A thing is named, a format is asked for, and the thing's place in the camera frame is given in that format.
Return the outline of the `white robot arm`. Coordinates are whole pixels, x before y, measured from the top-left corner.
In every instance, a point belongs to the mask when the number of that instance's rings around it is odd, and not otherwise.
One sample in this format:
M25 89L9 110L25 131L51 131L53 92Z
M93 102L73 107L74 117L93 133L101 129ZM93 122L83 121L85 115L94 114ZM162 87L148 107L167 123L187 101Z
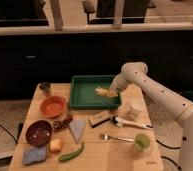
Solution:
M144 62L125 63L114 77L110 89L121 92L130 84L135 84L165 108L183 129L179 154L181 171L193 171L193 102L152 80L147 72Z

